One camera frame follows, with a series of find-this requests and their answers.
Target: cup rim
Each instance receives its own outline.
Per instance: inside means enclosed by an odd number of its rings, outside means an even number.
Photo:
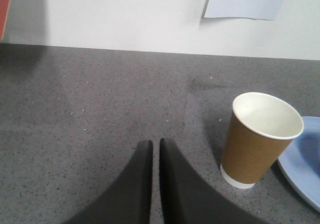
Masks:
[[[243,122],[243,120],[241,120],[241,118],[239,118],[237,112],[235,111],[235,101],[242,97],[242,96],[245,96],[245,95],[248,95],[248,94],[258,94],[258,95],[261,95],[261,96],[268,96],[270,98],[273,98],[277,101],[280,101],[282,102],[283,104],[285,104],[288,108],[290,108],[297,116],[299,116],[299,120],[301,122],[301,130],[295,134],[295,135],[291,135],[291,136],[276,136],[276,135],[271,135],[271,134],[267,134],[267,133],[264,133],[262,131],[259,131],[255,128],[253,128],[252,126],[246,124],[245,122]],[[305,127],[305,124],[304,124],[304,120],[302,119],[301,115],[299,114],[299,112],[292,106],[290,105],[289,103],[287,103],[286,101],[276,97],[276,96],[273,96],[273,95],[270,95],[270,94],[266,94],[266,93],[263,93],[263,92],[255,92],[255,91],[250,91],[250,92],[245,92],[245,93],[242,93],[240,95],[238,95],[232,102],[232,111],[234,113],[234,115],[236,116],[236,118],[239,120],[239,122],[241,122],[245,127],[247,127],[248,129],[250,129],[251,131],[253,131],[254,133],[257,133],[263,137],[267,137],[267,138],[271,138],[271,139],[277,139],[277,140],[291,140],[291,139],[294,139],[296,137],[298,137],[303,131],[304,131],[304,127]]]

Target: plate rim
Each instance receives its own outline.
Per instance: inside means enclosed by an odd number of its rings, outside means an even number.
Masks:
[[[320,117],[318,116],[303,116],[302,117],[303,122],[305,122],[308,119],[315,119],[317,120],[317,122],[320,123]],[[304,125],[304,130],[302,132],[302,134],[304,133],[304,131],[306,130],[307,125]],[[299,187],[294,180],[290,177],[290,175],[288,174],[288,172],[286,171],[286,167],[283,165],[283,158],[282,155],[286,152],[286,150],[284,150],[284,152],[279,156],[279,158],[277,159],[278,165],[281,169],[282,174],[285,176],[286,180],[290,183],[290,185],[293,187],[293,189],[310,205],[312,206],[315,210],[317,210],[318,212],[320,212],[320,202],[314,202],[305,192],[304,192],[304,188]]]

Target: gray countertop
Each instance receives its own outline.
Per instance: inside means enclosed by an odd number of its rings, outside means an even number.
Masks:
[[[150,223],[163,223],[162,137],[244,210],[271,224],[320,223],[276,163],[247,190],[218,169],[233,98],[264,92],[320,116],[320,61],[0,44],[0,90],[0,223],[66,221],[144,139],[154,143]]]

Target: white cup base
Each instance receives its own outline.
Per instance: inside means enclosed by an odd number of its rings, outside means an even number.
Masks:
[[[248,188],[252,188],[255,183],[252,184],[246,184],[246,183],[241,183],[233,178],[231,178],[226,171],[224,170],[224,168],[222,167],[222,165],[220,165],[220,171],[221,174],[223,176],[223,178],[226,180],[227,183],[229,183],[230,185],[236,187],[236,188],[240,188],[240,189],[248,189]]]

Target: red object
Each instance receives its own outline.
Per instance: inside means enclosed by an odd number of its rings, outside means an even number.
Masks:
[[[0,39],[5,31],[9,2],[10,0],[0,0]]]

